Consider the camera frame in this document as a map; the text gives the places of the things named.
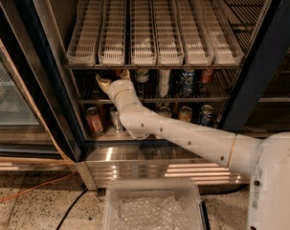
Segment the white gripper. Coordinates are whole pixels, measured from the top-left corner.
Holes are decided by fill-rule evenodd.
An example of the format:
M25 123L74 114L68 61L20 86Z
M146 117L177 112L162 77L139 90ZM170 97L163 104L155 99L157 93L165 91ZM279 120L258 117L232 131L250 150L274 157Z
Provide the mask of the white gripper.
M123 69L120 78L121 80L112 82L112 80L104 79L99 74L96 74L98 86L108 95L110 101L116 106L118 111L122 111L131 104L141 105L134 84L131 81L129 70Z

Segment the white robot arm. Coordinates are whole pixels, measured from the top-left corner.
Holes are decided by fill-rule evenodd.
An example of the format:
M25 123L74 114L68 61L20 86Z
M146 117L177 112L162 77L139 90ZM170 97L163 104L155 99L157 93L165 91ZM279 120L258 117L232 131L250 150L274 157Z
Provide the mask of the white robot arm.
M96 81L131 137L157 135L250 177L248 230L290 230L290 132L261 140L164 117L141 104L127 70L118 80L96 76Z

